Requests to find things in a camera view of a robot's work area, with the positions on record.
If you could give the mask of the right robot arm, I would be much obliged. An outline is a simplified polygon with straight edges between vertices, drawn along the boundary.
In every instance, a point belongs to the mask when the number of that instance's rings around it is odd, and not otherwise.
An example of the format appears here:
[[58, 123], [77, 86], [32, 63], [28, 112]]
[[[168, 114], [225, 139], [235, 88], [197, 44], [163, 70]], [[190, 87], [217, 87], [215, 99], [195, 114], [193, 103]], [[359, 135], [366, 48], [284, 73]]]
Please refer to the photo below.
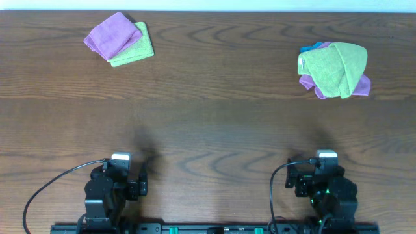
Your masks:
[[304, 164], [312, 171], [296, 168], [301, 161], [288, 160], [285, 187], [295, 188], [295, 196], [308, 197], [317, 214], [303, 225], [304, 233], [352, 233], [358, 208], [358, 186], [345, 177], [337, 157], [313, 157]]

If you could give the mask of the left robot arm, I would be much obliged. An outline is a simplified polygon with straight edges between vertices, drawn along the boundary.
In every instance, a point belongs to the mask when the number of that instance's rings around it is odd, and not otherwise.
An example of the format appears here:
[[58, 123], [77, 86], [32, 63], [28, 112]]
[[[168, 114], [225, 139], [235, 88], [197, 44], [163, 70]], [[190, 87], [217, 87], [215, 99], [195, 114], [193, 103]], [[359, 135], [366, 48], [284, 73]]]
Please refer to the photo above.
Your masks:
[[137, 179], [129, 179], [130, 161], [103, 159], [90, 173], [84, 191], [86, 213], [78, 220], [76, 233], [125, 233], [131, 225], [122, 217], [127, 201], [148, 193], [148, 173], [142, 164]]

